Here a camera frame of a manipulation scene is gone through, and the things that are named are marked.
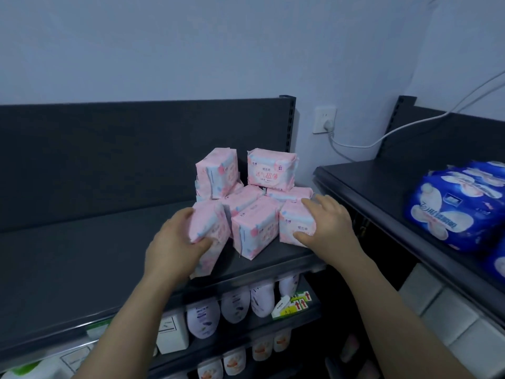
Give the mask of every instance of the metal shelf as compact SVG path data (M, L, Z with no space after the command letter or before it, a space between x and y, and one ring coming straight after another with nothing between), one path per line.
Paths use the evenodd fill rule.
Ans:
M94 342L86 325L114 316L141 279L162 223L194 201L0 234L0 372ZM291 271L324 266L310 250L274 240L253 261L229 242L209 277L175 290L166 311Z
M315 182L399 242L447 284L505 325L505 285L489 276L478 255L459 253L403 217L419 178L386 159L318 167Z
M271 316L259 318L249 309L247 317L235 325L221 317L217 331L209 338L194 338L186 350L156 356L151 363L149 379L158 379L178 372L189 372L196 369L196 366L203 361L222 358L222 355L230 350L242 346L248 348L257 338L288 327L301 327L319 319L321 302L304 277L300 278L298 291L309 291L312 294L308 309L278 320L273 320Z

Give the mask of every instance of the electrical outlet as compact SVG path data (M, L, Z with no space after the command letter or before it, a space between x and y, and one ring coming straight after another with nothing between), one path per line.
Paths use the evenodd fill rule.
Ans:
M312 133L327 133L324 128L324 123L330 121L332 126L335 125L335 116L337 108L335 106L318 106L316 107L316 120L314 121L314 129Z

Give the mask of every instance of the person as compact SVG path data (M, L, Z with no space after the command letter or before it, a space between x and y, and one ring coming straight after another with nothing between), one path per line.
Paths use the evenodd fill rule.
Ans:
M303 204L316 221L316 232L294 236L344 277L386 379L437 379L473 376L401 301L398 292L363 252L349 213L330 196ZM186 221L192 208L178 211L155 235L145 254L142 279L114 317L75 379L146 377L161 314L170 294L211 246L191 244Z

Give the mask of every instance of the white wall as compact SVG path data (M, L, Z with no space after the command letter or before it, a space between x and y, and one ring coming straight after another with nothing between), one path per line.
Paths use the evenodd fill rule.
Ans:
M428 0L0 0L0 103L297 97L297 182L382 135L409 84ZM372 159L377 149L343 152Z
M419 106L448 110L472 89L505 70L505 0L438 2L406 94L417 96ZM505 75L476 96L503 83ZM461 113L505 120L503 101L505 88Z

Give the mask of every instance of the blue package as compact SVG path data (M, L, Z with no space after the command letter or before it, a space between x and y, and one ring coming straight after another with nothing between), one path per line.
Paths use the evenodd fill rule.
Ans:
M505 236L494 249L494 252L486 259L484 268L501 280L505 280Z
M488 161L488 162L479 162L479 161L471 161L468 164L469 168L478 169L485 173L489 173L498 178L505 178L505 164L503 162L498 161Z
M434 172L410 198L407 219L459 251L475 251L505 215L503 194L467 174Z

